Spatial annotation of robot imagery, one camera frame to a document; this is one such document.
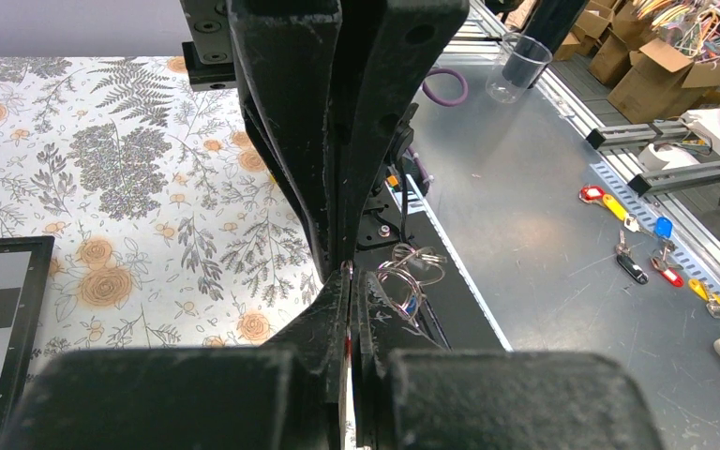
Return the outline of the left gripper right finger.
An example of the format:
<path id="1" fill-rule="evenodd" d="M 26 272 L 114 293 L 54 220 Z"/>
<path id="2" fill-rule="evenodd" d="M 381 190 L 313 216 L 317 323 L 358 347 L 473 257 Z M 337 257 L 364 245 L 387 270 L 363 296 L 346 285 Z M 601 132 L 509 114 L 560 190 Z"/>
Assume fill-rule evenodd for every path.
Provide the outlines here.
<path id="1" fill-rule="evenodd" d="M 659 449 L 638 384 L 588 352 L 446 350 L 365 271 L 352 281 L 356 443 L 369 449 Z"/>

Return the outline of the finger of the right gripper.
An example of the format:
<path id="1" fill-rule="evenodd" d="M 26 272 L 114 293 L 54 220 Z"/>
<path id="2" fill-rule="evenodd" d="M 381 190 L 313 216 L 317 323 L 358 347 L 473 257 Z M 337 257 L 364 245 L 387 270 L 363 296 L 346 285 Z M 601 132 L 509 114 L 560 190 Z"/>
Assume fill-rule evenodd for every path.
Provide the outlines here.
<path id="1" fill-rule="evenodd" d="M 344 1 L 337 46 L 337 259 L 353 257 L 387 148 L 466 1 Z"/>
<path id="2" fill-rule="evenodd" d="M 338 266 L 329 106 L 338 1 L 231 1 L 232 40 L 273 160 L 321 279 Z"/>

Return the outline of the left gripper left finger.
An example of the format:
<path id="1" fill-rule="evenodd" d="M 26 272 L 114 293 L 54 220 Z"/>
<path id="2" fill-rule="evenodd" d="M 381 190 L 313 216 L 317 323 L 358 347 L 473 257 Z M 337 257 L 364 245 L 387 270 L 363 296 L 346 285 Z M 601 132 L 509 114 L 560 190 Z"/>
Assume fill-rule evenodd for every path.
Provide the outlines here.
<path id="1" fill-rule="evenodd" d="M 260 346 L 66 352 L 32 381 L 3 449 L 340 449 L 351 276 Z"/>

